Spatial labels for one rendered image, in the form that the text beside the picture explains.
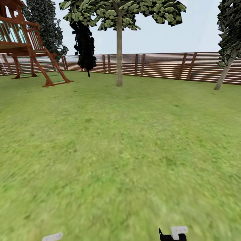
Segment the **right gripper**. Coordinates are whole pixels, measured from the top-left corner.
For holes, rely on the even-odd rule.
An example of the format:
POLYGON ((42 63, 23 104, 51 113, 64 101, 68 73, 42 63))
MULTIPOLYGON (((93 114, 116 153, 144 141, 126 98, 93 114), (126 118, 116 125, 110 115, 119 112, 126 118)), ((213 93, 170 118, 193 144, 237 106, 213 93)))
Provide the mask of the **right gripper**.
POLYGON ((161 241, 186 241, 186 237, 184 234, 179 234, 179 240, 174 240, 171 235, 163 235, 160 229, 159 233, 161 241))

